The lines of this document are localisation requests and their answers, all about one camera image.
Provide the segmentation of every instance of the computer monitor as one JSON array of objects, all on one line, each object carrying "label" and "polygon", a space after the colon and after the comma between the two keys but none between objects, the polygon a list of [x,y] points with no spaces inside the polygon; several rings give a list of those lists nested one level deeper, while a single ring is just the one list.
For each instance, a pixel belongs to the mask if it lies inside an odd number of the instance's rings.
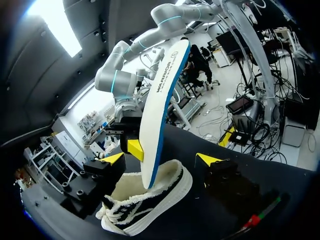
[{"label": "computer monitor", "polygon": [[213,44],[215,44],[215,40],[208,41],[208,45],[209,45],[209,46],[212,46]]},{"label": "computer monitor", "polygon": [[[235,29],[233,29],[233,31],[237,35],[237,37],[239,38],[242,46],[244,48],[248,48],[248,45],[245,42],[244,38],[241,36],[239,30],[235,28]],[[231,31],[227,31],[227,32],[217,36],[216,40],[220,43],[220,45],[222,46],[222,48],[224,49],[224,51],[227,55],[241,50],[239,44],[236,42]]]}]

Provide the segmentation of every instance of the blue insole edge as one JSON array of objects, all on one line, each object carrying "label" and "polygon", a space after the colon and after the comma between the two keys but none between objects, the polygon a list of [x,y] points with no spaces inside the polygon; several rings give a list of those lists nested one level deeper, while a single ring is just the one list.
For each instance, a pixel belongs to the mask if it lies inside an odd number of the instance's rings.
[{"label": "blue insole edge", "polygon": [[165,101],[165,106],[164,106],[164,111],[163,111],[163,115],[162,115],[162,121],[161,121],[161,126],[160,126],[160,133],[159,133],[159,140],[158,140],[158,147],[156,149],[156,155],[155,155],[155,161],[154,161],[154,166],[153,166],[153,170],[152,170],[152,176],[151,176],[151,181],[149,184],[148,189],[152,188],[152,186],[155,183],[156,180],[156,175],[157,175],[157,171],[158,171],[158,167],[159,167],[159,162],[160,162],[160,158],[161,158],[161,153],[162,153],[162,148],[164,145],[164,127],[165,127],[165,119],[166,119],[166,115],[167,115],[167,110],[168,110],[168,106],[169,106],[169,102],[170,99],[172,97],[174,88],[176,86],[177,80],[180,76],[180,73],[182,72],[182,70],[184,69],[185,63],[188,59],[189,56],[189,52],[190,52],[190,45],[188,46],[188,48],[185,51],[185,54],[183,56],[182,62],[174,76],[174,79],[172,81],[170,90],[168,92],[168,95],[166,97],[166,101]]}]

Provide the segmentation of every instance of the chair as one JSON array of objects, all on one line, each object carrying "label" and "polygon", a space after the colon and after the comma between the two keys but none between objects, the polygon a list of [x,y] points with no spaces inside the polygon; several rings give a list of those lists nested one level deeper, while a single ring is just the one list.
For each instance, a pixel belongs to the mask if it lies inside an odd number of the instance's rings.
[{"label": "chair", "polygon": [[[266,44],[263,46],[266,58],[268,60],[269,66],[271,67],[271,75],[274,76],[276,79],[278,79],[279,84],[282,85],[283,81],[282,81],[282,73],[280,70],[278,70],[276,63],[279,61],[279,57],[277,55],[275,55],[274,53],[272,53],[273,51],[276,51],[277,48],[274,48],[272,41],[268,41],[266,42]],[[256,66],[258,66],[255,58],[252,56],[252,54],[250,54],[250,60],[252,61],[252,63]],[[257,77],[261,76],[262,73],[258,73],[257,75],[254,76],[254,82],[257,81]]]}]

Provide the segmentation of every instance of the laboratory room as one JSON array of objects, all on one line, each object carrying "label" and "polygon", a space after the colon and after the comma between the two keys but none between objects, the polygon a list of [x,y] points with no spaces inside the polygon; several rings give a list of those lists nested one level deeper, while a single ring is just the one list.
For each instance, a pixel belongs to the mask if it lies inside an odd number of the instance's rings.
[{"label": "laboratory room", "polygon": [[318,235],[308,1],[8,0],[0,11],[8,234]]}]

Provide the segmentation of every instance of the person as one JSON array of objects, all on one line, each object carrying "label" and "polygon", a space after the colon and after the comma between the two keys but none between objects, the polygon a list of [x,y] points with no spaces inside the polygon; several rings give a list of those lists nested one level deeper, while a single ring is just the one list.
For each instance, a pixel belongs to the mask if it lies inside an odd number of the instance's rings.
[{"label": "person", "polygon": [[[181,38],[181,40],[189,40],[189,39],[184,36],[184,37]],[[205,73],[207,83],[210,85],[212,83],[212,71],[211,71],[211,69],[209,67],[208,62],[201,55],[198,46],[195,45],[195,44],[192,44],[191,47],[190,47],[190,54],[189,54],[189,57],[188,57],[188,64],[185,67],[185,70],[192,69],[191,63],[193,65],[193,71],[198,73],[198,77],[199,77],[199,71],[203,71]]]},{"label": "person", "polygon": [[196,87],[202,88],[204,86],[204,82],[197,79],[199,77],[199,71],[195,68],[195,64],[192,61],[189,61],[192,57],[193,54],[190,52],[188,62],[186,63],[183,72],[186,73],[187,82],[192,83],[194,90],[196,90]]},{"label": "person", "polygon": [[205,58],[208,58],[210,57],[210,52],[208,49],[206,49],[205,47],[200,47],[201,49],[201,52],[202,52],[202,55],[205,57]]}]

